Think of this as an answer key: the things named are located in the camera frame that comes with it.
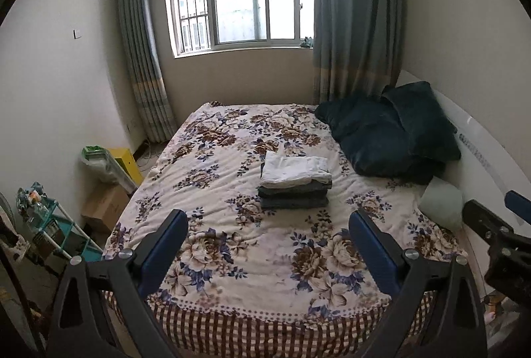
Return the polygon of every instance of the white headboard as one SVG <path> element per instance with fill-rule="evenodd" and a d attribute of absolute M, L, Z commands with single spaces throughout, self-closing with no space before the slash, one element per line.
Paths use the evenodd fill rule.
<path fill-rule="evenodd" d="M 402 70 L 397 85 L 416 81 L 419 81 L 416 76 Z M 434 92 L 448 119 L 457 128 L 456 137 L 461 149 L 461 160 L 448 163 L 443 178 L 461 189 L 465 202 L 475 199 L 511 225 L 515 233 L 531 237 L 531 225 L 506 209 L 503 202 L 509 190 L 531 199 L 529 179 L 480 123 L 446 96 Z M 469 253 L 468 260 L 480 296 L 492 292 L 493 289 L 483 280 L 489 267 L 488 245 L 467 226 L 458 234 L 458 240 Z"/>

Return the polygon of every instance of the white wall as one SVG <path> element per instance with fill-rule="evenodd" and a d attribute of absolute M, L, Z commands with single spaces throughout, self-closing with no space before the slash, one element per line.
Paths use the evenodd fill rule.
<path fill-rule="evenodd" d="M 0 125 L 0 192 L 13 209 L 17 189 L 39 181 L 79 218 L 95 184 L 83 146 L 135 150 L 144 139 L 117 0 L 14 3 L 0 27 Z"/>
<path fill-rule="evenodd" d="M 164 84 L 177 122 L 205 102 L 309 104 L 312 52 L 307 49 L 246 49 L 173 58 L 165 0 L 150 0 Z"/>
<path fill-rule="evenodd" d="M 476 118 L 531 178 L 531 20 L 519 0 L 408 0 L 403 69 Z"/>

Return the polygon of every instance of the folded white towel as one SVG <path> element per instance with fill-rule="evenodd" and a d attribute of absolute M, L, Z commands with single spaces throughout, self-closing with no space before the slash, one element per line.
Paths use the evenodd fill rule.
<path fill-rule="evenodd" d="M 265 153 L 260 185 L 268 188 L 288 188 L 312 180 L 327 183 L 332 180 L 324 157 L 285 157 L 273 151 Z"/>

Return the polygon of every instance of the curtain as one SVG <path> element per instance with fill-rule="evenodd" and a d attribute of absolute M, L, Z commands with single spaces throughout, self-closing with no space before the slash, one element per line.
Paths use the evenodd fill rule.
<path fill-rule="evenodd" d="M 315 0 L 314 102 L 379 96 L 400 73 L 405 0 Z"/>
<path fill-rule="evenodd" d="M 177 124 L 160 71 L 149 0 L 118 0 L 118 12 L 129 76 L 144 129 L 150 141 L 167 141 L 177 131 Z"/>

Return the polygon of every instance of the pillow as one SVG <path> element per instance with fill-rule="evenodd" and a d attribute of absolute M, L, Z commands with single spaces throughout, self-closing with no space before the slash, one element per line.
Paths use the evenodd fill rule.
<path fill-rule="evenodd" d="M 455 128 L 444 115 L 428 82 L 396 87 L 386 91 L 382 97 L 395 107 L 408 134 L 411 154 L 439 162 L 461 158 L 453 136 Z"/>
<path fill-rule="evenodd" d="M 357 132 L 361 126 L 379 123 L 383 120 L 400 122 L 390 103 L 381 104 L 372 98 L 358 97 L 356 103 L 335 121 L 335 126 L 330 130 L 333 138 L 340 141 L 345 136 Z"/>
<path fill-rule="evenodd" d="M 381 121 L 361 125 L 340 141 L 341 149 L 357 174 L 427 184 L 434 174 L 444 171 L 444 163 L 408 152 L 407 134 L 398 120 L 381 118 Z"/>
<path fill-rule="evenodd" d="M 329 125 L 334 136 L 334 129 L 339 121 L 348 115 L 360 100 L 363 100 L 363 96 L 352 95 L 336 101 L 323 102 L 315 109 L 315 117 Z"/>
<path fill-rule="evenodd" d="M 418 209 L 439 226 L 452 232 L 463 227 L 463 193 L 442 179 L 434 177 L 430 181 Z"/>

